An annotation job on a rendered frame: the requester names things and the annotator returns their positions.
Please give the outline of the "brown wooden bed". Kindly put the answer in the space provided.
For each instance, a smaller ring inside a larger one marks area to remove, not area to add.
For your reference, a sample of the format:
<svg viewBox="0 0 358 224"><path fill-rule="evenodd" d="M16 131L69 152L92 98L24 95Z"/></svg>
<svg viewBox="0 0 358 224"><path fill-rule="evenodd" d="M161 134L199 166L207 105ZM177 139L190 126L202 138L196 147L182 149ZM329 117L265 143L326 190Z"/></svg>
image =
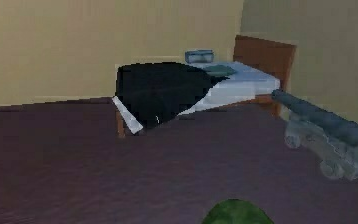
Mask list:
<svg viewBox="0 0 358 224"><path fill-rule="evenodd" d="M292 44L236 35L233 59L273 75L280 80L280 89L285 90L296 49L297 46ZM238 101L216 108L228 108L244 104L257 104L265 110L271 111L273 116L280 116L281 106L271 99L270 94L261 94L255 96L254 99ZM117 136L124 138L127 128L124 127L124 118L119 109L116 109L116 122Z"/></svg>

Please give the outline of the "black blanket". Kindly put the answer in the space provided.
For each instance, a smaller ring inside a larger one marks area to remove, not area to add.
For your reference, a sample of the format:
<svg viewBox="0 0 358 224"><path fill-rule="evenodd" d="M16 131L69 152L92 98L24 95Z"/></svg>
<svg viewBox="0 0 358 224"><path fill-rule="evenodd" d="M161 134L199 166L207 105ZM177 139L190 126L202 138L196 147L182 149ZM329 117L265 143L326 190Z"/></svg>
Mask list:
<svg viewBox="0 0 358 224"><path fill-rule="evenodd" d="M123 65L115 95L146 129L174 119L204 98L226 76L177 62Z"/></svg>

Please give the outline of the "green round lettuce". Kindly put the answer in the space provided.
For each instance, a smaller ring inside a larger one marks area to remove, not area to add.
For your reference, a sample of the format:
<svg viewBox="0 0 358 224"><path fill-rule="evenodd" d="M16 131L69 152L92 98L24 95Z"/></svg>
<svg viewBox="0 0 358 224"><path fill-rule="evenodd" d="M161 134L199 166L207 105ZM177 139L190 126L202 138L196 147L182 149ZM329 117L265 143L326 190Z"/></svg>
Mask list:
<svg viewBox="0 0 358 224"><path fill-rule="evenodd" d="M226 199L212 207L201 224L274 224L274 221L249 201Z"/></svg>

